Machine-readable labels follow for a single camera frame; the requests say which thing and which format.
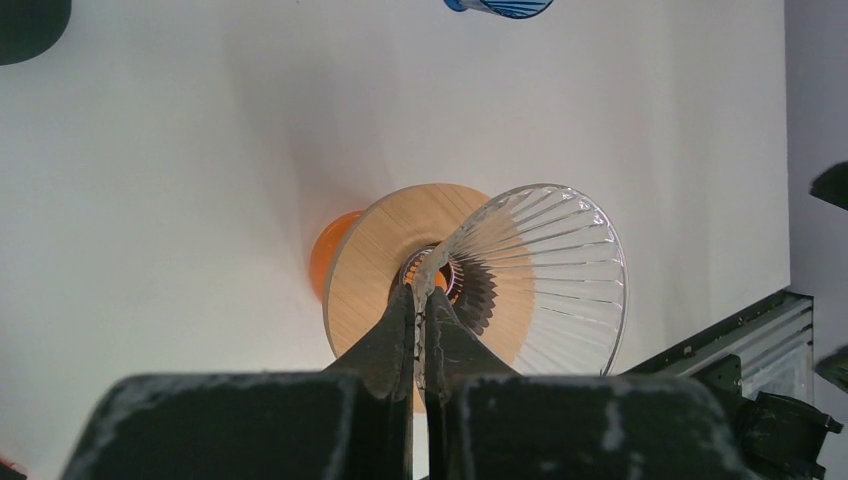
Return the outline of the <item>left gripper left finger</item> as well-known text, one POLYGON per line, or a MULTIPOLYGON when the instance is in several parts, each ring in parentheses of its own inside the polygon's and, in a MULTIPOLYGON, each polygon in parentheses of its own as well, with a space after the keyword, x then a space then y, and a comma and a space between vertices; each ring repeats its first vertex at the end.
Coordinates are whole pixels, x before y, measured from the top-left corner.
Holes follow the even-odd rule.
POLYGON ((412 295, 320 371, 143 374, 94 408, 66 479, 409 479, 412 295))

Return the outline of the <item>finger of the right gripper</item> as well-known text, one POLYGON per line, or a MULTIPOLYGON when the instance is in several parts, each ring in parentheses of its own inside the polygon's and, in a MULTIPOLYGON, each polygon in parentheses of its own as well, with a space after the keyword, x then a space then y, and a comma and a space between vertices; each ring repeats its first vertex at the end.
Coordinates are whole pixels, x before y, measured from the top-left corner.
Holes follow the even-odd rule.
POLYGON ((848 210, 848 161, 837 163, 817 176, 809 193, 830 205, 848 210))
POLYGON ((848 345, 844 345, 820 359, 815 365, 816 374, 840 389, 848 392, 848 345))

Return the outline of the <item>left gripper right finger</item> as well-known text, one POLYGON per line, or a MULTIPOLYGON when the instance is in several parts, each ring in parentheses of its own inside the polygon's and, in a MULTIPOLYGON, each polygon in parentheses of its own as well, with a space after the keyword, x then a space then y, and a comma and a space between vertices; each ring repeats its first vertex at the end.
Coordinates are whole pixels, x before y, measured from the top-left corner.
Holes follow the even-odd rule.
POLYGON ((445 294, 424 314, 433 479, 749 479, 705 386, 654 375, 521 376, 445 294))

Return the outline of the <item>wooden dripper ring holder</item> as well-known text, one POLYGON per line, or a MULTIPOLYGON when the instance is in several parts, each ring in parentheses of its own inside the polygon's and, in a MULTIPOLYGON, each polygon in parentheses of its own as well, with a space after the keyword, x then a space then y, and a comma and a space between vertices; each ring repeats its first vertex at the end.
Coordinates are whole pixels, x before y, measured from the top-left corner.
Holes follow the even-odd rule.
MULTIPOLYGON (((407 187, 377 200, 337 235, 327 255, 322 289, 324 324, 331 349, 342 356, 381 318, 393 281, 410 256, 449 236, 488 201, 468 186, 431 183, 407 187)), ((486 264, 494 304, 481 341, 517 367, 533 317, 535 284, 517 260, 500 270, 486 264)))

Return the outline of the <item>clear glass dripper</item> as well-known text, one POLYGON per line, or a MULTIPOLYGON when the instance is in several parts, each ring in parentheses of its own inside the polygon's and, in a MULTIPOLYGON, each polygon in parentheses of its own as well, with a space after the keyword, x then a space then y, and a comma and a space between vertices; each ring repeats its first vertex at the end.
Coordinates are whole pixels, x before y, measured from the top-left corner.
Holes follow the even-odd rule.
POLYGON ((413 270, 418 328, 444 269, 460 323, 512 369, 610 373, 626 323, 626 264, 613 224, 584 193, 525 185, 469 215, 413 270))

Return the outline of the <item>orange glass carafe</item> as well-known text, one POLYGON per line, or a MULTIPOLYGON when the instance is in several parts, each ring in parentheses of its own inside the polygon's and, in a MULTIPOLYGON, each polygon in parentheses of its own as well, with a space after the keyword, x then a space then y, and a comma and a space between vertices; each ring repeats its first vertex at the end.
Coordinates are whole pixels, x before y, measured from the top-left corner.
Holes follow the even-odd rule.
MULTIPOLYGON (((323 299, 325 283, 330 274, 331 263, 336 250, 340 247, 344 236, 363 213, 363 210, 357 210, 337 217, 324 228, 313 244, 308 264, 309 282, 319 301, 323 299)), ((434 283, 436 286, 445 289, 452 302, 456 301, 461 288, 459 287, 458 277, 450 265, 446 264, 440 268, 434 283)))

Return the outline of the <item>blue glass dripper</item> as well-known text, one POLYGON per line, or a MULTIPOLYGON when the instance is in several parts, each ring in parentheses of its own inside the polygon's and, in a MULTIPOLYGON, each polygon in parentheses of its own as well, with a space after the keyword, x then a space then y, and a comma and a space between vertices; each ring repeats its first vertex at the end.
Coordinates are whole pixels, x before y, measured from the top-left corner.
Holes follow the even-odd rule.
POLYGON ((514 20, 524 20, 544 12, 553 0, 444 0, 455 12, 476 10, 514 20))

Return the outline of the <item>red black carafe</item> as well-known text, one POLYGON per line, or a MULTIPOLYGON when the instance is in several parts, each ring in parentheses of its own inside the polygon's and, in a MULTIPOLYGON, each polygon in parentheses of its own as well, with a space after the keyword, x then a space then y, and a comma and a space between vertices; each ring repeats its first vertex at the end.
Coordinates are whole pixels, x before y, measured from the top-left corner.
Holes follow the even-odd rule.
POLYGON ((1 65, 31 60, 63 36, 71 0, 1 0, 1 65))

